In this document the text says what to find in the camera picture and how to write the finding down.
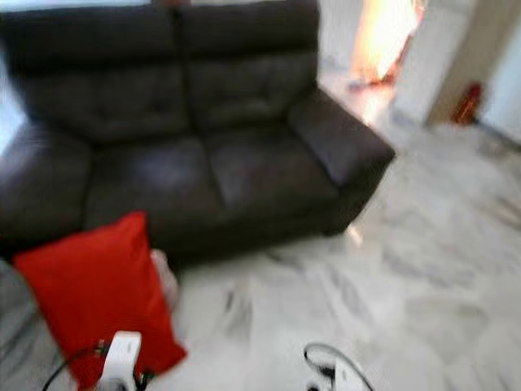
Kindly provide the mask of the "red fire extinguisher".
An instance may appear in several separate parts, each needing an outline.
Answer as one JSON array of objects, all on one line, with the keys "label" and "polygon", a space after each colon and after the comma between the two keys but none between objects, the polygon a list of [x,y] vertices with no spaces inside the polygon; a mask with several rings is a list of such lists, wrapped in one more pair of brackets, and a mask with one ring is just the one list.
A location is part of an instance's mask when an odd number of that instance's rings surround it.
[{"label": "red fire extinguisher", "polygon": [[458,101],[453,116],[451,116],[451,122],[458,125],[474,123],[481,98],[483,98],[483,86],[479,82],[470,83]]}]

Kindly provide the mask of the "red pillow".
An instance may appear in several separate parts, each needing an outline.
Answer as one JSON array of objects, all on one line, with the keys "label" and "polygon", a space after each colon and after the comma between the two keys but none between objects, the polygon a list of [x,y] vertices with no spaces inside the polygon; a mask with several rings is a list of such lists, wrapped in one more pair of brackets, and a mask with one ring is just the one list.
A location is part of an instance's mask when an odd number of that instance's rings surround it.
[{"label": "red pillow", "polygon": [[175,337],[170,302],[151,250],[147,216],[137,211],[15,255],[12,264],[68,360],[77,391],[98,383],[102,360],[75,360],[74,354],[111,341],[120,331],[142,336],[137,371],[161,375],[187,357]]}]

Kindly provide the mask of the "pale pink pillow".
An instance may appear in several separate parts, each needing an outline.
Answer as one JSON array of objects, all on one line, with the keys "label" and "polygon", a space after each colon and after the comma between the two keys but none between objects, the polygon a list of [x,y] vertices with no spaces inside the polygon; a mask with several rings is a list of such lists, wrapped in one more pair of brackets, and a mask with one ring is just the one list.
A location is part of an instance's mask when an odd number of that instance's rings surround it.
[{"label": "pale pink pillow", "polygon": [[180,293],[178,280],[174,272],[171,271],[168,258],[163,250],[153,248],[150,257],[160,279],[161,293],[163,293],[167,308],[172,314],[177,310],[178,305]]}]

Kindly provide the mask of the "dark brown two-seat sofa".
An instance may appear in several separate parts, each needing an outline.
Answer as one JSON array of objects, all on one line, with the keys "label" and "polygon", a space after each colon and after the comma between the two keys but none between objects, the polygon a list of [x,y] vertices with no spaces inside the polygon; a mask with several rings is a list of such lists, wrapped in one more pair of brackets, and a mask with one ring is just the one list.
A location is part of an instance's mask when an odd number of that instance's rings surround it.
[{"label": "dark brown two-seat sofa", "polygon": [[1,11],[0,253],[135,211],[173,260],[335,235],[396,153],[320,87],[318,0]]}]

